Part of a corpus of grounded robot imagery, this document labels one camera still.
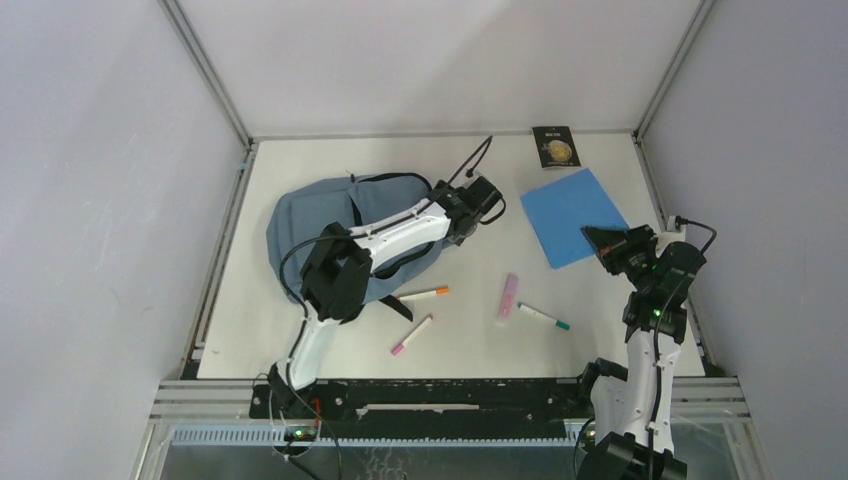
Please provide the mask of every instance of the gray backpack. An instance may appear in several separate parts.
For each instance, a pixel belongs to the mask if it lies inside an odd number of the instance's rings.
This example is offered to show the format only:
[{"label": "gray backpack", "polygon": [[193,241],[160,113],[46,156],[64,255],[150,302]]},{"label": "gray backpack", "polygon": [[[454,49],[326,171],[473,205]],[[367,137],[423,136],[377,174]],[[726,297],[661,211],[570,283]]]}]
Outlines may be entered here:
[{"label": "gray backpack", "polygon": [[[411,208],[430,190],[430,183],[418,174],[387,173],[330,178],[287,193],[277,202],[265,232],[271,268],[278,279],[285,275],[286,283],[300,293],[303,283],[300,270],[314,245],[295,252],[281,271],[283,256],[293,246],[319,236],[324,227],[333,222],[351,228],[382,220]],[[392,293],[435,262],[447,245],[447,240],[420,245],[380,266],[368,280],[363,305],[379,300],[412,320],[412,312]],[[359,311],[342,323],[353,320],[358,314]]]}]

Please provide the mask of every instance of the white tabletop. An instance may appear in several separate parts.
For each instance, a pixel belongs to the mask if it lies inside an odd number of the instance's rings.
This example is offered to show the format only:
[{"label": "white tabletop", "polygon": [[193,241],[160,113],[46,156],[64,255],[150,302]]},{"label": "white tabletop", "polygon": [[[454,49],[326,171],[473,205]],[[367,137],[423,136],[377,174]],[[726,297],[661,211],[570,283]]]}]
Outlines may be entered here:
[{"label": "white tabletop", "polygon": [[[659,231],[642,170],[627,134],[575,135],[592,170],[631,226]],[[253,378],[284,357],[300,325],[300,309],[285,298],[268,261],[265,229],[277,200],[323,178],[416,172],[435,184],[447,179],[483,137],[264,141],[247,187],[199,378]],[[432,325],[400,355],[389,352],[411,324],[379,303],[337,329],[321,378],[511,378],[579,375],[597,357],[627,365],[621,321],[633,290],[594,257],[552,270],[519,196],[576,169],[543,171],[531,135],[496,136],[479,168],[507,201],[506,214],[480,226],[461,247],[397,293],[448,285],[450,293],[411,303],[416,321]],[[517,309],[497,312],[507,274],[519,278],[516,300],[571,325],[553,327]],[[703,375],[687,329],[677,375]]]}]

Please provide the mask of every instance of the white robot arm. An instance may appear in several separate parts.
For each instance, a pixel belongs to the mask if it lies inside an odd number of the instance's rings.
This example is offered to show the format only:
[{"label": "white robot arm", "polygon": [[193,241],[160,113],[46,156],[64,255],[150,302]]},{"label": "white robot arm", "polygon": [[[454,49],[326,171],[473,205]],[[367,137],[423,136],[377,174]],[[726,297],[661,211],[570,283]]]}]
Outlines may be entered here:
[{"label": "white robot arm", "polygon": [[613,275],[624,273],[636,291],[623,317],[629,369],[599,358],[581,375],[600,440],[584,459],[578,479],[686,478],[686,465],[674,458],[671,387],[686,334],[682,304],[706,263],[704,252],[715,239],[710,230],[713,236],[701,250],[672,242],[657,257],[657,237],[647,225],[626,231],[583,228],[604,268]]},{"label": "white robot arm", "polygon": [[501,199],[485,177],[474,174],[457,188],[439,182],[427,198],[379,222],[350,229],[329,225],[322,235],[335,240],[316,243],[301,272],[306,325],[288,365],[278,362],[269,376],[282,377],[288,367],[294,390],[314,383],[336,327],[361,308],[372,273],[419,245],[462,244]]}]

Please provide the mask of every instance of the green marker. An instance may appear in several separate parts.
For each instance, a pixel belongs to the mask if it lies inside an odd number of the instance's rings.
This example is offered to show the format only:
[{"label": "green marker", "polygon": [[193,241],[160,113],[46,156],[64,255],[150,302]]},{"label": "green marker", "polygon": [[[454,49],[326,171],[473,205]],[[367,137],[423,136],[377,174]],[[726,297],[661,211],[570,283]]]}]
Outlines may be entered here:
[{"label": "green marker", "polygon": [[565,323],[561,320],[557,320],[556,318],[554,318],[550,315],[544,314],[544,313],[536,310],[535,308],[527,305],[526,303],[518,302],[518,309],[521,310],[522,312],[527,312],[527,313],[529,313],[530,315],[533,315],[536,318],[541,318],[542,320],[546,320],[548,322],[551,322],[551,323],[553,323],[554,325],[556,325],[557,327],[559,327],[563,330],[568,330],[569,328],[571,328],[571,326],[569,324],[567,324],[567,323]]}]

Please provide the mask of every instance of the metal corner post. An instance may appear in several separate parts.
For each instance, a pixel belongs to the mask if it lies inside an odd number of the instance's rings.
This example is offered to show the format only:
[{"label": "metal corner post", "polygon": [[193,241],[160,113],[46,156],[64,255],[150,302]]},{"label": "metal corner post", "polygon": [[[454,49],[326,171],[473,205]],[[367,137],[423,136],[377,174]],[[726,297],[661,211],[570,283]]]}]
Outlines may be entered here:
[{"label": "metal corner post", "polygon": [[206,274],[204,289],[194,316],[195,320],[187,339],[184,350],[185,355],[180,361],[178,369],[178,375],[180,378],[186,374],[188,365],[192,362],[199,362],[203,354],[203,349],[206,343],[206,334],[209,330],[210,317],[215,306],[215,299],[217,298],[218,290],[221,286],[224,265],[227,261],[227,255],[230,252],[230,246],[233,242],[233,234],[236,229],[239,214],[241,213],[241,205],[244,202],[244,197],[247,192],[247,183],[250,181],[250,174],[253,171],[253,162],[256,159],[256,152],[258,150],[258,144],[252,144],[247,150],[242,163],[238,166],[238,173],[234,179],[227,211],[224,213],[224,218],[222,220],[221,232],[218,234],[218,240],[215,244],[215,250],[212,254],[209,269]]},{"label": "metal corner post", "polygon": [[197,67],[206,86],[209,87],[212,96],[215,97],[215,100],[217,100],[224,114],[227,116],[227,121],[230,123],[233,131],[245,148],[249,148],[252,142],[250,133],[248,133],[238,110],[236,110],[229,93],[227,93],[227,89],[224,88],[221,78],[215,71],[209,55],[206,54],[206,50],[203,48],[203,44],[200,43],[200,39],[191,26],[191,22],[186,16],[182,5],[180,5],[179,0],[159,0],[159,4],[168,16],[168,20],[174,26],[177,35],[180,37],[180,41],[182,41],[188,51],[191,61]]},{"label": "metal corner post", "polygon": [[636,126],[636,129],[633,132],[633,136],[638,144],[642,143],[642,139],[648,131],[648,128],[650,128],[651,123],[654,121],[657,110],[662,104],[671,83],[680,71],[680,67],[683,65],[686,57],[689,56],[689,52],[692,50],[692,45],[694,45],[695,40],[701,33],[704,24],[717,3],[719,3],[719,0],[701,0],[698,4],[698,8],[695,9],[695,13],[689,21],[689,26],[686,27],[686,33],[684,33],[683,38],[680,39],[680,43],[677,45],[677,50],[675,50],[674,56],[671,58],[671,62],[669,62],[668,67],[666,67],[665,72],[663,73],[660,84],[651,96],[648,106],[642,114],[642,118],[639,119],[639,125]]}]

